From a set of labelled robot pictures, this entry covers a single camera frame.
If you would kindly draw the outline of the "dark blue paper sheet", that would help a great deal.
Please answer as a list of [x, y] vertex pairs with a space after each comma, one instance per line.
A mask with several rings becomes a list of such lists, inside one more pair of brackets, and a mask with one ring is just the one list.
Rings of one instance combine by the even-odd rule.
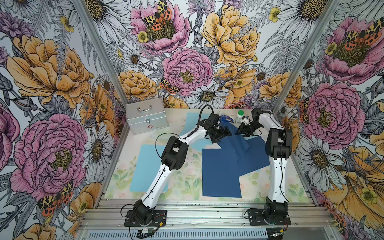
[[237, 160], [233, 148], [202, 150], [204, 197], [242, 197]]

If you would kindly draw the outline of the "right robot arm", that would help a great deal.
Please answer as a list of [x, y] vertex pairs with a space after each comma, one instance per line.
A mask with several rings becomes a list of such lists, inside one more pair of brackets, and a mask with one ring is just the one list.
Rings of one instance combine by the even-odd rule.
[[262, 209], [246, 210], [245, 218], [251, 226], [284, 226], [291, 224], [288, 214], [288, 199], [285, 194], [286, 166], [293, 150], [293, 131], [284, 128], [270, 110], [255, 108], [251, 111], [252, 120], [242, 123], [236, 135], [254, 136], [254, 132], [264, 128], [268, 132], [265, 153], [269, 157], [271, 187]]

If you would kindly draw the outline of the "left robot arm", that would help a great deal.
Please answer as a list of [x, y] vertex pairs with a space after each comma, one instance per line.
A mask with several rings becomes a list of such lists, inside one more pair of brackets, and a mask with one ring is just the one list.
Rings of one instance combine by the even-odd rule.
[[229, 128], [221, 126], [220, 123], [220, 116], [215, 113], [211, 113], [206, 119], [202, 119], [202, 115], [199, 114], [198, 122], [191, 131], [181, 136], [172, 135], [169, 138], [160, 155], [161, 165], [157, 175], [146, 193], [133, 206], [132, 220], [135, 223], [148, 226], [158, 216], [155, 208], [159, 197], [171, 174], [184, 165], [191, 144], [205, 138], [214, 144], [232, 135]]

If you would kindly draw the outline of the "dark blue paper large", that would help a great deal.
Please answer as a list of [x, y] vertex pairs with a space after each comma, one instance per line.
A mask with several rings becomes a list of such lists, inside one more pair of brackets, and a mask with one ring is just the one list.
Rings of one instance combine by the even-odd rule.
[[247, 140], [250, 147], [237, 161], [238, 176], [243, 176], [270, 165], [265, 151], [265, 141], [261, 137]]

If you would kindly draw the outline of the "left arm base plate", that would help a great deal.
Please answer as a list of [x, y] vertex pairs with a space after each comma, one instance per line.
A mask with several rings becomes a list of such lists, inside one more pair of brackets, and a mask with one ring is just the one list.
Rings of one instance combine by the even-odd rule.
[[167, 221], [166, 210], [151, 210], [146, 215], [130, 210], [125, 217], [125, 227], [163, 227]]

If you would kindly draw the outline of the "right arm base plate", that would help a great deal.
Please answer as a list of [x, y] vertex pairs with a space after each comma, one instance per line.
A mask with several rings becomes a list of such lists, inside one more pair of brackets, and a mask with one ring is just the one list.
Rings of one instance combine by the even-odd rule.
[[251, 226], [289, 226], [292, 224], [288, 215], [267, 215], [264, 209], [250, 208], [244, 217], [249, 220]]

